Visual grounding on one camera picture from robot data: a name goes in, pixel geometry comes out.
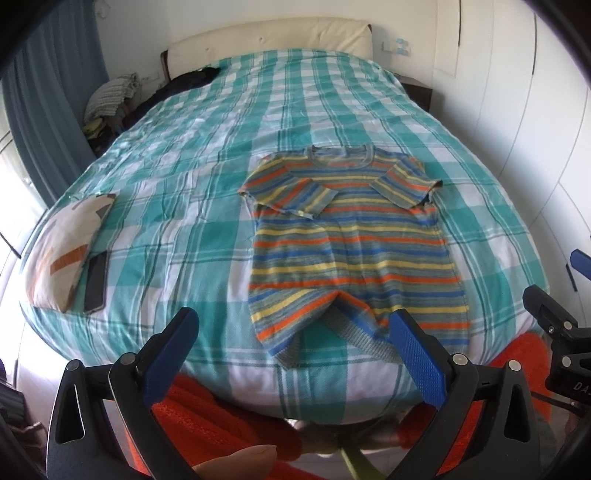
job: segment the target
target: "blue curtain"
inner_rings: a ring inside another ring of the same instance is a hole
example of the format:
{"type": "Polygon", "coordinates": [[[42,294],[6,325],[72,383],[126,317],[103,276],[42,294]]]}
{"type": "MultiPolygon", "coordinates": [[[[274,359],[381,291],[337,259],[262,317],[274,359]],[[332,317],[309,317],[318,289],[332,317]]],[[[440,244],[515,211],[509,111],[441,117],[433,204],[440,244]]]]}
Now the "blue curtain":
{"type": "Polygon", "coordinates": [[[14,142],[47,206],[96,159],[80,127],[86,102],[107,81],[92,0],[58,5],[2,78],[14,142]]]}

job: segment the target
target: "metal screw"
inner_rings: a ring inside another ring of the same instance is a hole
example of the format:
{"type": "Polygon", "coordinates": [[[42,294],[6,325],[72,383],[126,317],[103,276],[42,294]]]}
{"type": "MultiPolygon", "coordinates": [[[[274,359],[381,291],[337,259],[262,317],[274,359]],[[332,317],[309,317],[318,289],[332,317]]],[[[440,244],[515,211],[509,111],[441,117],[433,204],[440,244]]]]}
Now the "metal screw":
{"type": "Polygon", "coordinates": [[[452,357],[452,361],[456,365],[467,365],[468,364],[468,358],[467,358],[467,356],[466,355],[462,355],[461,353],[456,353],[452,357]]]}
{"type": "Polygon", "coordinates": [[[135,362],[135,353],[124,353],[123,355],[121,355],[119,362],[121,363],[121,365],[131,365],[135,362]]]}
{"type": "Polygon", "coordinates": [[[509,360],[509,368],[514,372],[518,372],[521,370],[521,364],[517,360],[509,360]]]}
{"type": "Polygon", "coordinates": [[[80,366],[79,360],[70,360],[68,362],[68,364],[66,365],[66,370],[73,372],[74,370],[77,370],[79,366],[80,366]]]}

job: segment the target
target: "blue gripper pad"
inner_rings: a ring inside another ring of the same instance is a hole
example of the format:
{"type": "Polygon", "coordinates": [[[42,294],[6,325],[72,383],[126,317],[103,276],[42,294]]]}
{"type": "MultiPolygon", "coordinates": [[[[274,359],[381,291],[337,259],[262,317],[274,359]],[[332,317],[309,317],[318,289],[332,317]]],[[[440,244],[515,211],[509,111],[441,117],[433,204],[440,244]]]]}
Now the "blue gripper pad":
{"type": "Polygon", "coordinates": [[[168,341],[160,348],[144,374],[141,395],[148,408],[163,401],[168,389],[173,384],[174,377],[197,339],[199,333],[197,313],[193,309],[183,308],[179,314],[183,310],[185,312],[181,322],[168,341]]]}
{"type": "Polygon", "coordinates": [[[570,254],[570,264],[577,272],[591,280],[591,257],[576,249],[570,254]]]}
{"type": "Polygon", "coordinates": [[[389,337],[424,402],[439,410],[447,397],[447,351],[435,337],[423,332],[404,309],[390,315],[389,337]]]}

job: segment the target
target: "cream upholstered headboard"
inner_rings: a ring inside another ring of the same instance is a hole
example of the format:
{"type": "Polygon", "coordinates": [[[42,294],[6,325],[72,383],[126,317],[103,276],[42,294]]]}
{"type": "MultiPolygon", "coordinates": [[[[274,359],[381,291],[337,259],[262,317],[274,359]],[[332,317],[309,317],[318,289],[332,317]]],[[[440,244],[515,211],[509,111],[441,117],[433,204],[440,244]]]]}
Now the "cream upholstered headboard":
{"type": "Polygon", "coordinates": [[[181,40],[160,55],[167,80],[216,60],[265,50],[317,48],[372,60],[371,25],[363,20],[284,18],[233,25],[181,40]]]}

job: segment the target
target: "plaid bedspread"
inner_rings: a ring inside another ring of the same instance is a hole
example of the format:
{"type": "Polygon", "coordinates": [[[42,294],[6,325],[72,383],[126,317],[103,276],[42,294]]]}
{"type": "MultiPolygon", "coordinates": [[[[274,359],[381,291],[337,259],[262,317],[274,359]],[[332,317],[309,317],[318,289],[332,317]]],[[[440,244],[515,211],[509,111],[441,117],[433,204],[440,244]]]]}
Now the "plaid bedspread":
{"type": "Polygon", "coordinates": [[[546,280],[527,228],[480,161],[390,72],[312,50],[220,66],[210,85],[150,110],[53,207],[118,194],[91,253],[111,251],[105,309],[82,313],[86,267],[70,312],[21,301],[58,353],[86,365],[112,362],[189,306],[201,328],[183,370],[227,400],[322,423],[419,401],[403,365],[363,354],[320,322],[304,331],[296,369],[281,369],[255,338],[247,304],[254,226],[236,192],[263,156],[312,144],[372,142],[417,157],[430,178],[443,179],[436,202],[469,304],[472,361],[490,361],[534,327],[521,295],[546,280]]]}

